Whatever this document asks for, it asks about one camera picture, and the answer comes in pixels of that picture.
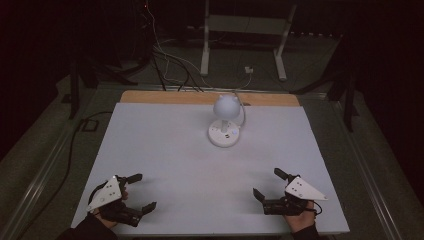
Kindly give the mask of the white round desk lamp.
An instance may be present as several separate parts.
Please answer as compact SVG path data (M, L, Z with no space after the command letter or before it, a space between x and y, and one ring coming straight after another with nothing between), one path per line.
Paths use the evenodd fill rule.
M211 143L221 148L234 146L240 138L240 126L234 120L240 115L241 104L235 95L220 95L213 106L217 117L208 128Z

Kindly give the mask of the person's right hand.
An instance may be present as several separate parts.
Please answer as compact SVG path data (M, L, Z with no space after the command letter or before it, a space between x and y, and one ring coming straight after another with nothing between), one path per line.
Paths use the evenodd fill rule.
M288 224L292 233L299 232L307 227L315 224L314 202L307 203L307 210L297 216L284 215L284 219Z

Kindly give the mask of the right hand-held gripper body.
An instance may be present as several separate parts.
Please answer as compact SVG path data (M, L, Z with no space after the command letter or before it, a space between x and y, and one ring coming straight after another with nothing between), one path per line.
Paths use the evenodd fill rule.
M309 201L326 201L327 196L303 180L299 175L289 175L284 196L280 199L266 199L262 203L265 215L297 216L307 210ZM315 215L322 212L313 209Z

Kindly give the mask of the white table mat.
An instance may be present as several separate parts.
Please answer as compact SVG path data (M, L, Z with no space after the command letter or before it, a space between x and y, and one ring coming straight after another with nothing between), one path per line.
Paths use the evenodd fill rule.
M339 234L349 226L301 107L249 106L238 143L214 146L207 129L209 105L116 105L73 221L86 214L96 186L114 175L140 173L127 190L127 205L156 209L138 227L120 225L116 234L135 236L279 235L288 230L279 216L265 215L253 192L269 199L284 193L275 169L300 175L326 195L317 229Z

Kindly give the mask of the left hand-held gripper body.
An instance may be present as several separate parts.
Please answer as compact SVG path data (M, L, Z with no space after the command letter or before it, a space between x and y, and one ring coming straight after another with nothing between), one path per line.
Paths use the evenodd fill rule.
M86 211L92 213L98 208L103 219L137 227L142 212L128 208L123 202L127 178L113 175L98 185L90 194Z

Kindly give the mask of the black stand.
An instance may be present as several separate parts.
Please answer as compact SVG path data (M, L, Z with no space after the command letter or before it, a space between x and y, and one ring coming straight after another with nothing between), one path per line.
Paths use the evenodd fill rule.
M98 85L99 81L95 72L105 74L107 77L123 85L135 85L135 82L131 82L117 72L112 71L106 65L90 57L72 58L69 69L70 93L63 97L62 102L70 104L70 119L75 118L80 108L80 82L87 84L90 88L95 88Z
M300 89L291 90L290 93L303 95L329 82L332 85L326 93L326 97L329 101L340 101L341 98L344 98L343 123L347 130L352 132L352 117L356 112L354 107L356 77L353 70L350 36L348 34L339 38L322 75L316 81Z

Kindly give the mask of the white metal stand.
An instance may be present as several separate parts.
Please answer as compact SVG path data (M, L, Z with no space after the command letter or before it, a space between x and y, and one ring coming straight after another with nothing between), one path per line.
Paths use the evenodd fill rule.
M273 57L278 79L280 81L286 81L287 73L282 54L291 30L293 18L297 10L297 4L289 3L286 10L287 13L282 18L252 17L237 14L219 15L210 12L210 0L205 0L200 75L206 77L209 74L211 32L278 35L280 37L280 43L273 50Z

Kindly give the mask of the person's left hand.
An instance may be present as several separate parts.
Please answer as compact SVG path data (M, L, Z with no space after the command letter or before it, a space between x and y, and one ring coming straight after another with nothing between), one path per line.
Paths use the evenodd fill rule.
M100 210L98 208L96 208L92 214L94 215L94 217L96 217L104 226L106 226L109 229L114 228L115 226L117 226L117 222L113 222L113 221L109 221L107 219L103 219L101 214L100 214Z

